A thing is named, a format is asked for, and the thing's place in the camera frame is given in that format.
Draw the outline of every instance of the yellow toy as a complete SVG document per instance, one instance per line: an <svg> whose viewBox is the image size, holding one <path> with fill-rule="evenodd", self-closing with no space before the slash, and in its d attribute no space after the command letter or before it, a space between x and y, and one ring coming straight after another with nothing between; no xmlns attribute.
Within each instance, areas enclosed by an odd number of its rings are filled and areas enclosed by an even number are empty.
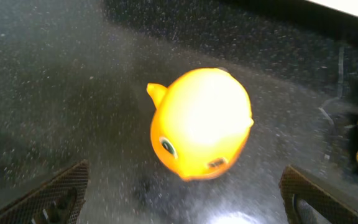
<svg viewBox="0 0 358 224"><path fill-rule="evenodd" d="M248 94L219 68L192 70L168 88L149 83L156 107L150 137L158 158L183 180L213 179L244 147L254 121Z"/></svg>

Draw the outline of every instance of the granite surface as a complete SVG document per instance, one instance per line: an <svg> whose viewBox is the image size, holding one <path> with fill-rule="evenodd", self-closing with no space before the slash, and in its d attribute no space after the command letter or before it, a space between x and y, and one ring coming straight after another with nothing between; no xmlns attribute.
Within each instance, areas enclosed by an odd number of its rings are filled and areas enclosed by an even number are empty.
<svg viewBox="0 0 358 224"><path fill-rule="evenodd" d="M358 197L358 44L260 7L0 0L0 189L85 158L78 223L286 223L287 164ZM245 86L255 124L230 171L182 182L152 150L145 88L200 67Z"/></svg>

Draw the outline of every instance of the yellow rubber duck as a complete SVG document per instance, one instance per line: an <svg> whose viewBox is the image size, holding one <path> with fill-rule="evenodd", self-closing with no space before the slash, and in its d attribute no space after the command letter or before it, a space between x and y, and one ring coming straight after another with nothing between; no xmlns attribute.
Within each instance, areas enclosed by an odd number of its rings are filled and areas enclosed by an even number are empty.
<svg viewBox="0 0 358 224"><path fill-rule="evenodd" d="M192 70L168 88L149 83L156 107L150 138L158 158L184 181L213 179L244 147L254 121L244 87L221 68Z"/></svg>

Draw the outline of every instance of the black countertop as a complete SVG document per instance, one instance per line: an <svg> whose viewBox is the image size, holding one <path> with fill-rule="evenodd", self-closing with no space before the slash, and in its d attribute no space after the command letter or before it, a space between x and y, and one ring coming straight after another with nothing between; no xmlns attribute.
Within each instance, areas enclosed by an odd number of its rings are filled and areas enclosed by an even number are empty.
<svg viewBox="0 0 358 224"><path fill-rule="evenodd" d="M338 23L358 20L271 3L0 1L0 189L85 158L79 223L285 223L287 164L358 197L358 30ZM245 86L255 124L229 172L182 182L152 150L145 88L200 67ZM332 125L319 107L338 96Z"/></svg>

